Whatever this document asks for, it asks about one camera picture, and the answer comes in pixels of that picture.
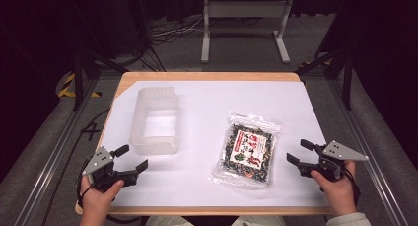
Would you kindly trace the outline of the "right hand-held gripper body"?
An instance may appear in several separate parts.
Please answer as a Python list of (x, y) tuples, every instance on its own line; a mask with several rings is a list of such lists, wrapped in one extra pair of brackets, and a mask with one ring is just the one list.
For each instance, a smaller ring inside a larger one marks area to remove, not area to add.
[(303, 177), (310, 178), (311, 171), (318, 171), (331, 182), (339, 181), (346, 167), (346, 160), (368, 161), (369, 157), (357, 152), (337, 141), (331, 141), (326, 145), (315, 144), (314, 151), (318, 154), (316, 164), (300, 162), (299, 171)]

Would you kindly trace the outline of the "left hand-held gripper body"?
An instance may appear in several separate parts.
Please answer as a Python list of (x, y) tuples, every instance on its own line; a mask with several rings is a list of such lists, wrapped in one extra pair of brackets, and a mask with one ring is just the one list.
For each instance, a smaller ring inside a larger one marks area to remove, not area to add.
[(136, 170), (120, 172), (114, 168), (114, 159), (102, 146), (91, 157), (82, 172), (87, 176), (91, 185), (101, 191), (107, 191), (117, 181), (123, 180), (125, 187), (137, 184), (138, 173)]

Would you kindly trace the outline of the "translucent plastic container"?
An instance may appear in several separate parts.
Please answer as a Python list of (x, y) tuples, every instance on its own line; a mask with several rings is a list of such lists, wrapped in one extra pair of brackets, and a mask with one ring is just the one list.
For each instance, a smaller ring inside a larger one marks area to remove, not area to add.
[(174, 87), (138, 91), (129, 143), (139, 155), (172, 155), (177, 151), (179, 97)]

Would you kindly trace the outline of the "clear snack packet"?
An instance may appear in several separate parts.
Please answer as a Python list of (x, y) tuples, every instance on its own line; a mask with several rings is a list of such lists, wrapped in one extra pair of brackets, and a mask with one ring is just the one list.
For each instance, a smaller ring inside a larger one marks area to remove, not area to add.
[(221, 154), (210, 178), (238, 188), (268, 188), (282, 125), (263, 116), (229, 112)]

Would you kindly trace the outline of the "person's right hand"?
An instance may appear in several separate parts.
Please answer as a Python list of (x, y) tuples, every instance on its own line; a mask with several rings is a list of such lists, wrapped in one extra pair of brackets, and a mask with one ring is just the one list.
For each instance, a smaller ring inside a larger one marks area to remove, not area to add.
[(311, 175), (323, 189), (335, 216), (347, 215), (357, 211), (352, 183), (347, 177), (337, 182), (330, 182), (318, 171), (311, 171)]

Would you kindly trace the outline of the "person's left hand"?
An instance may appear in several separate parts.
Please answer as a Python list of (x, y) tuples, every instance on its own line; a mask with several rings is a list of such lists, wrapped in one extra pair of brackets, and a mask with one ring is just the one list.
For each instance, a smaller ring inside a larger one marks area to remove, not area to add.
[(109, 190), (101, 192), (94, 189), (89, 179), (84, 176), (81, 181), (83, 217), (90, 219), (105, 219), (112, 201), (121, 191), (124, 181), (120, 180), (114, 183)]

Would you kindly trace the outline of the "black tripod stand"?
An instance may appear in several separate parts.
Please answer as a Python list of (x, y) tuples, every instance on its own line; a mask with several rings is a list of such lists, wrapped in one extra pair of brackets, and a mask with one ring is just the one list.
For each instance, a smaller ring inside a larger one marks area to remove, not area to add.
[(351, 110), (351, 81), (353, 75), (353, 59), (349, 50), (338, 49), (320, 56), (314, 61), (300, 66), (295, 73), (299, 76), (317, 68), (324, 62), (329, 61), (329, 65), (324, 71), (327, 80), (335, 80), (340, 73), (343, 73), (342, 102), (347, 110)]
[(95, 3), (89, 0), (70, 0), (70, 2), (74, 11), (71, 32), (74, 34), (72, 51), (75, 73), (74, 110), (76, 111), (87, 97), (84, 77), (88, 80), (97, 80), (101, 75), (97, 60), (120, 74), (127, 72), (128, 69), (110, 59), (112, 53), (109, 51), (108, 35)]

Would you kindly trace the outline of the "yellow black hazard tape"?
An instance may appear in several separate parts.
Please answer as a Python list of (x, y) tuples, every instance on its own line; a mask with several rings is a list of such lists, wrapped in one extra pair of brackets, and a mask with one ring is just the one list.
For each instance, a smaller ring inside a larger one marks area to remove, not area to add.
[(68, 76), (65, 78), (62, 88), (58, 92), (58, 97), (68, 97), (68, 98), (76, 98), (77, 95), (75, 92), (70, 90), (71, 84), (75, 81), (75, 73), (70, 72)]

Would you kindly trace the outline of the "white paper sheet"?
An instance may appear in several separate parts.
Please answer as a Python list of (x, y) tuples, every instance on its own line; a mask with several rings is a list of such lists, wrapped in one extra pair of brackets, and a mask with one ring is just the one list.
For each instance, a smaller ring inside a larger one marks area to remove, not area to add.
[[(179, 97), (175, 154), (149, 157), (148, 169), (133, 187), (116, 197), (117, 206), (322, 207), (317, 183), (288, 163), (292, 154), (314, 163), (317, 156), (301, 147), (307, 139), (325, 139), (305, 86), (300, 82), (171, 81)], [(218, 161), (230, 112), (254, 114), (279, 123), (272, 183), (247, 189), (214, 182), (209, 174)]]

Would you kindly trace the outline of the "white metal stand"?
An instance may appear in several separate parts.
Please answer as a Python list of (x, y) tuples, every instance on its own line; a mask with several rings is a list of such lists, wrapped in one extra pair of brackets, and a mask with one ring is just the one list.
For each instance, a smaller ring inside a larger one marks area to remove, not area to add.
[(204, 31), (201, 48), (201, 62), (209, 62), (210, 19), (211, 18), (278, 18), (280, 27), (272, 35), (275, 39), (282, 62), (288, 64), (290, 56), (283, 41), (284, 31), (290, 16), (293, 0), (277, 1), (212, 1), (204, 0)]

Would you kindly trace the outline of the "aluminium rail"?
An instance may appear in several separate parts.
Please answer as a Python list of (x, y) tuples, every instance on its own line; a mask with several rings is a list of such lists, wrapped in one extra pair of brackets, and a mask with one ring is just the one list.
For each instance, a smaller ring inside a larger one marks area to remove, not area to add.
[(337, 81), (329, 81), (328, 86), (338, 102), (339, 107), (348, 122), (348, 125), (354, 134), (358, 148), (369, 157), (365, 163), (372, 182), (380, 196), (383, 206), (390, 218), (393, 226), (410, 226), (405, 218), (391, 188), (388, 185), (385, 175), (383, 174), (360, 126), (354, 117), (353, 113), (346, 108), (342, 98), (342, 89), (339, 87)]
[(97, 80), (86, 80), (82, 94), (85, 98), (75, 110), (74, 98), (60, 98), (58, 106), (54, 109), (42, 127), (35, 135), (23, 153), (26, 157), (18, 168), (13, 184), (14, 189), (22, 187), (23, 191), (18, 197), (23, 200), (21, 207), (17, 207), (18, 215), (12, 226), (29, 226), (35, 217), (50, 183), (63, 159), (67, 144), (74, 132), (81, 115), (86, 108), (89, 97), (97, 87)]

